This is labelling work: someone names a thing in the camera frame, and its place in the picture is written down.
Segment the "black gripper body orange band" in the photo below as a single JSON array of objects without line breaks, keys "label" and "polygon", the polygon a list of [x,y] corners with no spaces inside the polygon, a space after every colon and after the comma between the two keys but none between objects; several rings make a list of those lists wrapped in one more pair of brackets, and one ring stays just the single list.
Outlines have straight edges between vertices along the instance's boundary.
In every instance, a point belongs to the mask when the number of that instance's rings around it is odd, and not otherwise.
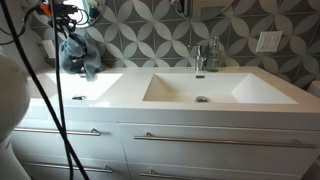
[{"label": "black gripper body orange band", "polygon": [[45,15],[49,17],[48,25],[53,26],[52,15],[56,16],[57,30],[63,33],[67,30],[69,33],[73,33],[76,29],[77,21],[70,17],[70,14],[74,14],[78,11],[78,7],[75,5],[66,5],[63,3],[54,2],[53,4],[40,3],[36,5],[36,12],[38,15]]}]

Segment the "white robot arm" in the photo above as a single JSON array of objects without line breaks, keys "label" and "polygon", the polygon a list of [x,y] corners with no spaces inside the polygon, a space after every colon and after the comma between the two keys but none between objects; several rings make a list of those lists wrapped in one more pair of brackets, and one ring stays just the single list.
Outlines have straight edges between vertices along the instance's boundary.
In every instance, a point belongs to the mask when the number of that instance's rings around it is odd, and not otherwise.
[{"label": "white robot arm", "polygon": [[24,71],[10,55],[0,55],[0,179],[39,180],[32,177],[17,158],[12,133],[22,121],[31,100]]}]

